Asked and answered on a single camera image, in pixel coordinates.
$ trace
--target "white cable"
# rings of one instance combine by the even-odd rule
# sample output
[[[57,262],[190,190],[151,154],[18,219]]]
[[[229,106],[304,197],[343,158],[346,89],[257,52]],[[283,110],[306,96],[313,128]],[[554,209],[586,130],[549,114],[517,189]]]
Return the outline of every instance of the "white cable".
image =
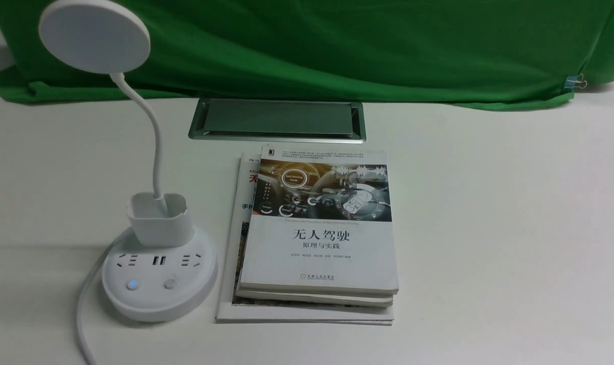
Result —
[[[116,243],[121,242],[132,233],[133,229],[131,227],[125,229],[124,232],[117,236],[117,238],[115,238],[114,241],[108,247],[106,247],[104,252],[102,252],[96,263],[93,265],[93,268],[91,268],[86,280],[84,280],[84,284],[82,284],[82,289],[79,291],[79,296],[77,297],[77,307],[75,307],[75,336],[77,338],[77,346],[79,346],[79,350],[82,352],[82,356],[84,357],[84,361],[86,361],[87,365],[97,365],[97,363],[95,362],[91,349],[88,347],[86,337],[84,337],[84,329],[82,328],[82,305],[84,304],[84,298],[86,297],[88,288],[90,288],[91,283],[93,282],[93,278],[97,272],[100,271],[108,252]]]
[[[147,101],[145,101],[140,95],[138,95],[135,90],[129,86],[124,80],[124,74],[111,74],[111,80],[114,81],[115,85],[122,90],[123,93],[126,94],[131,100],[135,101],[136,104],[142,108],[145,113],[147,113],[147,117],[151,120],[151,125],[154,127],[154,136],[156,137],[156,152],[154,154],[154,197],[156,199],[160,199],[163,197],[163,193],[160,190],[160,160],[162,159],[162,140],[160,136],[160,125],[158,124],[158,117],[156,117],[156,113],[151,108],[151,105]]]

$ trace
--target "flexible gooseneck arm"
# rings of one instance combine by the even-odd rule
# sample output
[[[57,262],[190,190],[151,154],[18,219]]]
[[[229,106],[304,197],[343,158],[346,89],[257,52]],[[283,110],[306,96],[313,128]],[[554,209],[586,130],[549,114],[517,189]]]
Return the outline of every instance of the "flexible gooseneck arm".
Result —
[[[156,152],[154,153],[154,199],[156,199],[158,202],[161,212],[164,215],[167,215],[167,202],[165,201],[165,196],[160,189],[160,163],[163,152],[160,125],[158,123],[156,113],[154,113],[154,110],[151,108],[149,103],[126,83],[124,80],[124,74],[111,74],[111,80],[114,81],[115,85],[117,85],[117,87],[120,88],[120,90],[122,90],[126,96],[135,101],[135,103],[138,104],[138,106],[140,106],[145,113],[147,113],[147,117],[149,117],[149,120],[151,120],[151,125],[154,127],[154,137],[156,138]]]

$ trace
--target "round power strip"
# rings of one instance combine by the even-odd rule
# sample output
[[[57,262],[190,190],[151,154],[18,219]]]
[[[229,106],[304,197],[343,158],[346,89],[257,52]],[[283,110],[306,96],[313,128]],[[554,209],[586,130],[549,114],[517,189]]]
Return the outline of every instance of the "round power strip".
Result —
[[[115,308],[136,321],[171,321],[202,303],[216,281],[216,254],[197,226],[181,247],[146,247],[131,233],[102,266],[102,284]]]

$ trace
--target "lamp base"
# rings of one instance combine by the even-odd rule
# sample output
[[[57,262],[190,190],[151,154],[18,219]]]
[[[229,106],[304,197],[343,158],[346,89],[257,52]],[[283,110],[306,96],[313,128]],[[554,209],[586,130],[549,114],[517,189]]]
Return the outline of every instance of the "lamp base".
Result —
[[[131,233],[116,243],[102,266],[102,284],[115,308],[136,321],[171,321],[198,307],[214,286],[216,254],[194,226],[180,247],[147,247]]]

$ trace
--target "green backdrop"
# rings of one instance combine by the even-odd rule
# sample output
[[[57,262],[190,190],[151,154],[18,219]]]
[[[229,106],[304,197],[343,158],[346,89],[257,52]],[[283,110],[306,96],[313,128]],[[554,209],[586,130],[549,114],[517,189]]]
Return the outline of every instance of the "green backdrop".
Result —
[[[123,98],[108,76],[41,45],[51,0],[0,0],[16,102]],[[126,79],[145,97],[200,95],[452,102],[526,109],[568,101],[567,76],[614,81],[614,0],[118,0],[151,33]]]

